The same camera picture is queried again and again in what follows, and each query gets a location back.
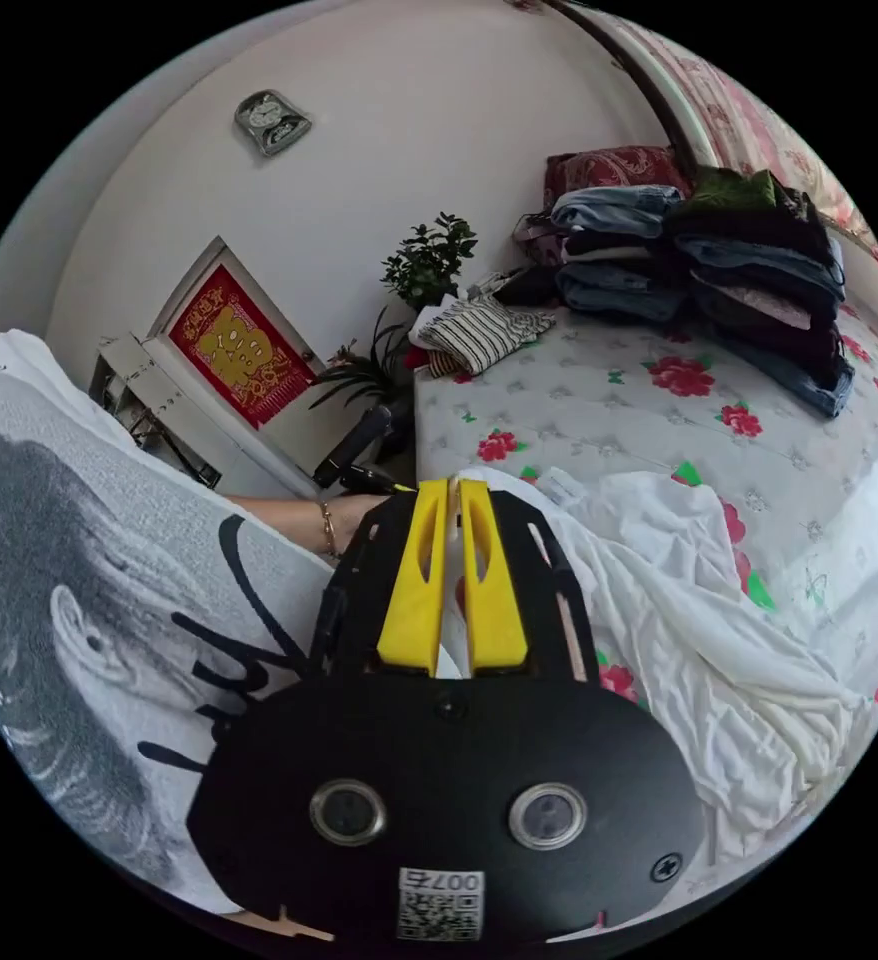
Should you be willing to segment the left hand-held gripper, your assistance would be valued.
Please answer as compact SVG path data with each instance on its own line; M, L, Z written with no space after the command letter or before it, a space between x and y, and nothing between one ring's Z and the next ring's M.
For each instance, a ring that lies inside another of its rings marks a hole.
M355 464L344 469L339 484L349 495L391 496L418 492L416 487L400 484L380 471Z

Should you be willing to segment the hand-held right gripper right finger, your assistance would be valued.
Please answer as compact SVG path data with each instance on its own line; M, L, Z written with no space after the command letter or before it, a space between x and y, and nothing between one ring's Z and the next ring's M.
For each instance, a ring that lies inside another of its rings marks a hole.
M470 670L519 670L528 643L488 485L465 479L458 492Z

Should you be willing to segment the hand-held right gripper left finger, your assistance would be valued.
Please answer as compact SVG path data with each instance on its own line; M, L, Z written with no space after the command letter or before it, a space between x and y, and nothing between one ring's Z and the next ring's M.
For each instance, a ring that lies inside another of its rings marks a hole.
M420 486L376 654L392 670L437 670L442 636L449 481Z

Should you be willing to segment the person's left hand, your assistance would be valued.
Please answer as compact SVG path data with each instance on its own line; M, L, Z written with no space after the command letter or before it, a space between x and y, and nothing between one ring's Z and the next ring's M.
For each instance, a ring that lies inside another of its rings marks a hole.
M334 556L346 551L366 515L387 500L384 495L349 494L325 504L327 541Z

